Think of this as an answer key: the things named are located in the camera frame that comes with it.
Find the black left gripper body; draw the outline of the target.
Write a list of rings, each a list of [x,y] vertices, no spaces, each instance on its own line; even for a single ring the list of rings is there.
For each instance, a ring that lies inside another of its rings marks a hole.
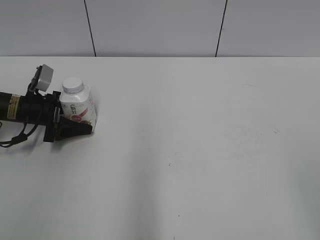
[[[43,141],[53,143],[58,131],[58,116],[60,113],[61,92],[41,95],[39,92],[28,93],[20,98],[19,120],[24,126],[32,124],[33,127],[25,135],[30,137],[39,126],[44,126]]]

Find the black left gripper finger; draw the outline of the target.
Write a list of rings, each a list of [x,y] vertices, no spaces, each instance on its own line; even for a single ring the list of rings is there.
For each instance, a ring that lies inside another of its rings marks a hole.
[[[92,133],[92,126],[86,123],[79,123],[64,117],[59,120],[57,128],[58,138],[71,138],[77,136],[90,135]]]

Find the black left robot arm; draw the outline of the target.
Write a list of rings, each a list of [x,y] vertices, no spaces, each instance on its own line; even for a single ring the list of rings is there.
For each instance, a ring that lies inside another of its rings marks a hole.
[[[90,135],[89,124],[66,119],[60,103],[59,91],[41,95],[38,91],[25,96],[0,93],[0,121],[22,123],[23,128],[11,140],[1,141],[2,148],[25,142],[39,126],[44,126],[43,141],[53,143],[70,137]]]

